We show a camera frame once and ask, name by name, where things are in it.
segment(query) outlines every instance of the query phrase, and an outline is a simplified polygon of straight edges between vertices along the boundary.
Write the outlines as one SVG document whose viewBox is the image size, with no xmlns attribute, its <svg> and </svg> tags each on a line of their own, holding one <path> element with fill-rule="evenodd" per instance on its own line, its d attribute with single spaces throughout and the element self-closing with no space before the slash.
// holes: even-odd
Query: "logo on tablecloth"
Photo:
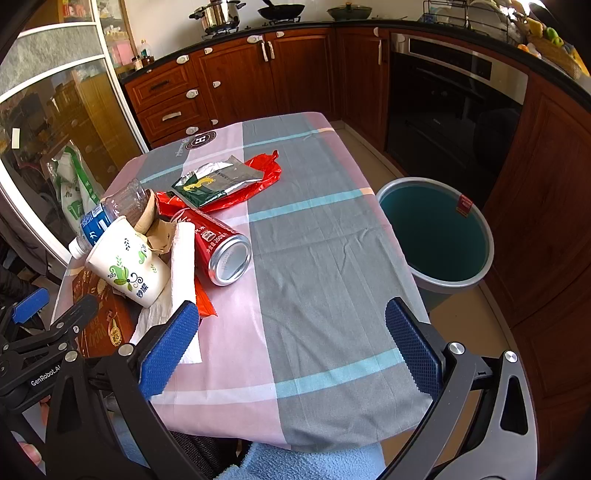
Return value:
<svg viewBox="0 0 591 480">
<path fill-rule="evenodd" d="M 192 150 L 194 148 L 199 148 L 204 145 L 207 145 L 211 142 L 214 138 L 216 138 L 216 133 L 214 131 L 205 132 L 199 135 L 195 135 L 185 147 L 187 150 Z"/>
</svg>

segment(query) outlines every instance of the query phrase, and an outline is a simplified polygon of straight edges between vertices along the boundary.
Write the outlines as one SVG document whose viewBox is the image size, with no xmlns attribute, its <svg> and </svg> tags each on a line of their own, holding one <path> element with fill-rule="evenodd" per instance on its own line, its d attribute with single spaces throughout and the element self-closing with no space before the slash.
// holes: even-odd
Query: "oven door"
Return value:
<svg viewBox="0 0 591 480">
<path fill-rule="evenodd" d="M 496 65 L 467 50 L 405 41 L 391 54 L 387 151 L 408 175 L 442 181 L 482 208 L 511 146 L 521 94 L 491 86 Z"/>
</svg>

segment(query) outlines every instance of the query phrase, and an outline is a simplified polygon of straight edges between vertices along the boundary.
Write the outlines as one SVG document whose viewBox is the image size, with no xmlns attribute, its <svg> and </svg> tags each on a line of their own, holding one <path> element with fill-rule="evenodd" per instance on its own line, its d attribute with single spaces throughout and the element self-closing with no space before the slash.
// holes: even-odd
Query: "wall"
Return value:
<svg viewBox="0 0 591 480">
<path fill-rule="evenodd" d="M 265 23 L 257 11 L 266 6 L 263 1 L 245 1 L 246 6 L 240 9 L 241 28 Z M 345 3 L 345 0 L 291 0 L 292 3 L 297 1 L 306 6 L 302 21 L 330 21 L 332 18 L 326 10 Z M 139 45 L 146 39 L 156 59 L 202 40 L 201 22 L 191 20 L 189 15 L 206 3 L 207 0 L 125 0 L 134 40 Z M 423 0 L 360 0 L 359 4 L 374 9 L 371 17 L 408 16 L 408 20 L 416 20 L 423 13 Z"/>
</svg>

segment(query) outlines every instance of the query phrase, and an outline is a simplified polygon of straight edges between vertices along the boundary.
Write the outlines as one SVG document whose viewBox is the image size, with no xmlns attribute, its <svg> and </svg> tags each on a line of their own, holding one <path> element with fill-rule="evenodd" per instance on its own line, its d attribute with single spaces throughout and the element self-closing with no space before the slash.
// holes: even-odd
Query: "screw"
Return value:
<svg viewBox="0 0 591 480">
<path fill-rule="evenodd" d="M 78 352 L 76 352 L 76 350 L 70 350 L 68 353 L 66 353 L 64 358 L 66 359 L 66 362 L 73 362 L 77 357 Z"/>
<path fill-rule="evenodd" d="M 515 352 L 512 352 L 511 350 L 507 350 L 505 352 L 505 358 L 507 359 L 507 361 L 514 364 L 517 361 L 517 354 Z"/>
<path fill-rule="evenodd" d="M 121 345 L 119 347 L 119 350 L 118 350 L 118 352 L 121 356 L 129 356 L 133 353 L 133 351 L 134 351 L 134 346 L 131 345 L 131 343 L 124 343 L 123 345 Z"/>
<path fill-rule="evenodd" d="M 464 346 L 459 343 L 459 342 L 452 342 L 449 344 L 449 349 L 451 353 L 455 353 L 456 355 L 461 355 L 463 354 L 466 349 L 464 348 Z"/>
</svg>

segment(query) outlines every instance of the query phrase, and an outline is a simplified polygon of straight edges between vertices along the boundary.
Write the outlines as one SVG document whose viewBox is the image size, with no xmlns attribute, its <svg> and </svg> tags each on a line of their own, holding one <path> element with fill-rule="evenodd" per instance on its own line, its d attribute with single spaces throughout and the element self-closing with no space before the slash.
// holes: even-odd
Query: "dish rack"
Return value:
<svg viewBox="0 0 591 480">
<path fill-rule="evenodd" d="M 474 19 L 474 12 L 478 11 L 479 20 Z M 496 25 L 482 21 L 485 15 L 495 16 L 499 19 Z M 487 35 L 497 40 L 505 41 L 512 45 L 517 45 L 519 42 L 514 40 L 509 32 L 514 25 L 507 15 L 504 21 L 495 12 L 486 6 L 470 5 L 467 0 L 424 0 L 423 2 L 423 16 L 420 21 L 424 23 L 451 25 L 456 28 L 467 28 L 474 32 Z"/>
</svg>

